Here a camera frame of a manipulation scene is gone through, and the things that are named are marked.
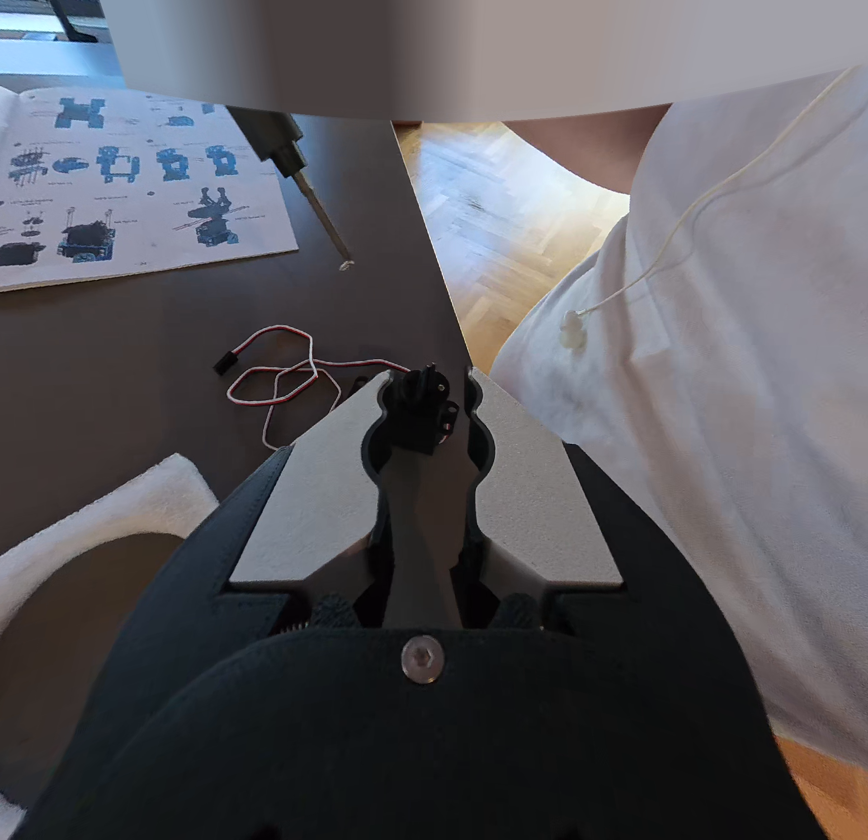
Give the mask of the printed assembly instruction sheet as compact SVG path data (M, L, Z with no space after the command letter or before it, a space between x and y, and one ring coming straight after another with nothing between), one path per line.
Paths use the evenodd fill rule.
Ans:
M2 292L297 250L274 166L224 105L2 89Z

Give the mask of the black curved bar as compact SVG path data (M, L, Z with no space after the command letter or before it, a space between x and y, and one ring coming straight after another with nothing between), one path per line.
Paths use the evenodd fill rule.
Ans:
M62 0L48 0L55 16L61 24L61 27L71 43L98 43L98 38L83 31L78 30L72 23L64 8Z

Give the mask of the grey screwdriver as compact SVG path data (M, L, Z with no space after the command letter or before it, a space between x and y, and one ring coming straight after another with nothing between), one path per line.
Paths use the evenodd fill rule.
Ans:
M271 161L283 177L295 182L338 251L342 262L347 259L353 260L349 248L326 212L320 196L307 179L305 174L307 160L298 147L303 133L294 117L285 112L255 108L228 106L226 109L259 160Z

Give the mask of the dark desk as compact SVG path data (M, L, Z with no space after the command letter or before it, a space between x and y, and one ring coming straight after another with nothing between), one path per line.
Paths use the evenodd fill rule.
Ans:
M463 401L471 358L386 120L297 115L315 186L353 253L279 180L298 251L2 294L2 552L179 453L224 499L267 457L241 368L303 356L288 334L213 365L254 331L309 332L327 360L435 363ZM120 627L179 539L103 543L38 587L2 634L2 794L29 808L71 740Z

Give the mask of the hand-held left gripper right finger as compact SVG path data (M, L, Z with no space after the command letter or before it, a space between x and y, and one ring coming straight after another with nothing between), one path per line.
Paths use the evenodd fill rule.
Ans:
M623 577L558 435L478 368L467 370L477 469L466 536L490 591L610 590Z

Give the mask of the person's right forearm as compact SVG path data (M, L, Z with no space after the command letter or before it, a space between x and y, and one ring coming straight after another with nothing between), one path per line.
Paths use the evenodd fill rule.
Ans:
M505 126L581 179L629 195L646 146L670 103Z

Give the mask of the white foam packaging piece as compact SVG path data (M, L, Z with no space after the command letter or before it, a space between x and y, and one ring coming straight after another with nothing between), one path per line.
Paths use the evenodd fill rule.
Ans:
M49 782L145 588L217 505L174 454L2 554L2 838Z

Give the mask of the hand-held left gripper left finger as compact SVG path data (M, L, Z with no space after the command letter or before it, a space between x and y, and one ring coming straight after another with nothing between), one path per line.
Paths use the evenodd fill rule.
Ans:
M244 589L366 589L379 489L363 441L384 410L384 371L300 436L229 578Z

